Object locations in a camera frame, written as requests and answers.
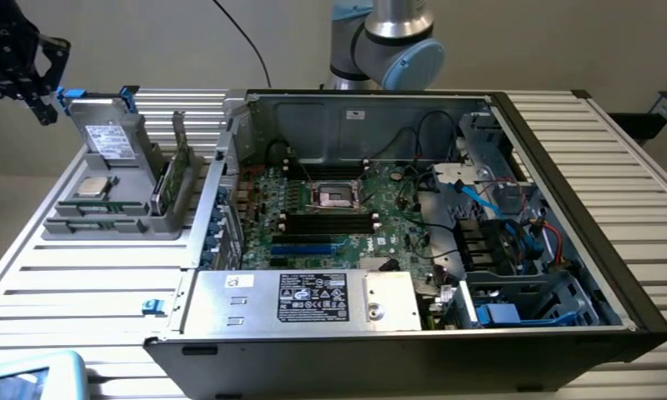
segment gray floor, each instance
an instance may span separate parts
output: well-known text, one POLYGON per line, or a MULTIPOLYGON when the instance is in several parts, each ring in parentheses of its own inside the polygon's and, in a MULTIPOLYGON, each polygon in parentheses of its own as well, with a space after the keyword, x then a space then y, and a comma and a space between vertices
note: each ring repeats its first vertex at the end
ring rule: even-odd
POLYGON ((56 177, 0 176, 0 258, 56 180, 56 177))

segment green circuit board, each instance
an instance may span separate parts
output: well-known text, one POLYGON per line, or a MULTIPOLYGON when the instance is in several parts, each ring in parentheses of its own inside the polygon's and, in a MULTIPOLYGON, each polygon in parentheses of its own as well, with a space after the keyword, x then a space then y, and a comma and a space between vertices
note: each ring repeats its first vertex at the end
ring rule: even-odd
MULTIPOLYGON (((317 209, 311 207, 311 188, 317 182, 287 180, 275 169, 246 173, 238 191, 238 210, 245 226, 246 249, 243 269, 374 269, 396 258, 404 271, 417 279, 425 279, 432 272, 432 261, 421 258, 406 246, 405 237, 413 243, 425 235, 425 228, 409 222, 396 205, 404 181, 392 179, 392 174, 404 169, 393 163, 374 164, 365 174, 365 180, 326 181, 357 187, 357 210, 317 209), (381 228, 374 234, 331 235, 335 252, 326 255, 273 256, 273 237, 279 235, 278 218, 282 210, 294 213, 378 213, 381 228), (271 266, 273 258, 286 258, 286 266, 271 266)), ((412 198, 412 183, 406 184, 404 195, 412 198)), ((422 220, 420 212, 406 214, 422 220)), ((430 249, 421 247, 418 253, 430 256, 430 249)))

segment motherboard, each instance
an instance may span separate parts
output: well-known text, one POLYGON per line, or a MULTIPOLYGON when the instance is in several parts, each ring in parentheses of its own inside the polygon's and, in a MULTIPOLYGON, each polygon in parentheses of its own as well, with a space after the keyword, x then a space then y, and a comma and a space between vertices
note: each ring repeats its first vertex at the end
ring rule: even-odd
POLYGON ((237 193, 243 269, 396 268, 425 279, 432 250, 425 227, 412 222, 422 216, 401 207, 414 187, 408 169, 394 162, 245 169, 237 193))

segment sticker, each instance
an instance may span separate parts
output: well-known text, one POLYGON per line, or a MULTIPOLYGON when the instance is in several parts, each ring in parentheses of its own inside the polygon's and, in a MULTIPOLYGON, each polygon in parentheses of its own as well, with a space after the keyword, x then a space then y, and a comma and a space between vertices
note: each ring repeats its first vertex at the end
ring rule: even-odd
POLYGON ((279 275, 277 318, 283 323, 350 321, 345 273, 283 273, 279 275))
POLYGON ((255 286, 255 275, 229 275, 225 277, 226 288, 253 288, 255 286))
POLYGON ((107 160, 134 160, 137 154, 119 125, 87 125, 91 141, 107 160))
POLYGON ((366 119, 366 111, 350 110, 346 112, 346 119, 366 119))

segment warning label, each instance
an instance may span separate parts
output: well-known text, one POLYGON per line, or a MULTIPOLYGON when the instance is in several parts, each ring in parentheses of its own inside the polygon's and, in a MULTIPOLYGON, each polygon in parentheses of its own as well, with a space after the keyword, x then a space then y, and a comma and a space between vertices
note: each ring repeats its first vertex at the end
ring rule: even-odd
POLYGON ((119 125, 87 125, 91 141, 107 160, 133 160, 137 158, 130 139, 119 125))
POLYGON ((279 309, 283 323, 334 323, 349 319, 345 273, 285 273, 279 276, 279 309))

